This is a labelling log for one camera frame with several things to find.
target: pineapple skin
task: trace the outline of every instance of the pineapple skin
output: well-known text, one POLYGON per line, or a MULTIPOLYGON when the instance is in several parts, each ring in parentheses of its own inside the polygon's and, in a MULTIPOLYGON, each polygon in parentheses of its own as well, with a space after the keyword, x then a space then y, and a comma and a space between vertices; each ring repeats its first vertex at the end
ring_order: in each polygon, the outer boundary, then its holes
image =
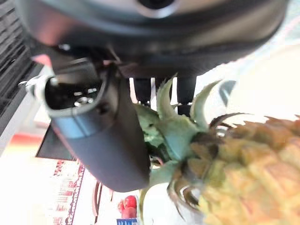
POLYGON ((227 132, 199 200, 208 225, 300 225, 300 120, 227 132))

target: air vent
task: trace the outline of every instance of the air vent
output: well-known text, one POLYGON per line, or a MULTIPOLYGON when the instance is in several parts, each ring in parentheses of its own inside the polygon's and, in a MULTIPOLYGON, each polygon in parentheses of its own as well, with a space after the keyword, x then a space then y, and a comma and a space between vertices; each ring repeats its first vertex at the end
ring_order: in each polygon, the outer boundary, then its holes
POLYGON ((0 0, 0 134, 25 96, 18 83, 32 76, 34 67, 13 2, 0 0), (8 110, 17 95, 14 107, 8 110))

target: pineapple leaf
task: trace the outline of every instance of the pineapple leaf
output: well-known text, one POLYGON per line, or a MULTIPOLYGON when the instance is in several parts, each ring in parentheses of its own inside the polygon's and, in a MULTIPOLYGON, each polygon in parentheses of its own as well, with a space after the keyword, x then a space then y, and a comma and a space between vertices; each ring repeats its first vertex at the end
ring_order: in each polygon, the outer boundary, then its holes
POLYGON ((173 78, 168 80, 167 83, 163 82, 157 91, 157 112, 161 119, 167 119, 177 116, 171 106, 170 89, 172 86, 173 78))
POLYGON ((232 128, 230 125, 228 124, 224 124, 223 121, 232 117, 232 116, 237 116, 237 115, 250 115, 249 113, 244 113, 244 112, 236 112, 236 113, 231 113, 231 114, 225 114, 219 117, 214 118, 211 123, 210 123, 210 131, 212 133, 215 133, 216 129, 218 126, 225 126, 228 128, 232 128))
POLYGON ((196 125, 185 115, 160 121, 155 125, 165 139, 171 159, 182 161, 193 156, 191 140, 198 133, 196 125))
POLYGON ((158 113, 149 107, 134 104, 142 130, 159 121, 158 113))
POLYGON ((204 104, 212 88, 219 82, 220 81, 216 81, 204 87, 203 90, 193 100, 190 111, 191 119, 196 121, 199 131, 201 132, 207 132, 209 130, 209 126, 204 116, 204 104))
POLYGON ((164 164, 162 167, 158 169, 154 169, 151 171, 150 174, 150 182, 148 187, 140 191, 140 198, 139 198, 139 212, 140 212, 140 219, 143 223, 143 205, 144 199, 148 192, 148 190, 157 184, 162 183, 169 183, 173 177, 175 170, 177 169, 179 163, 176 161, 169 161, 164 164))

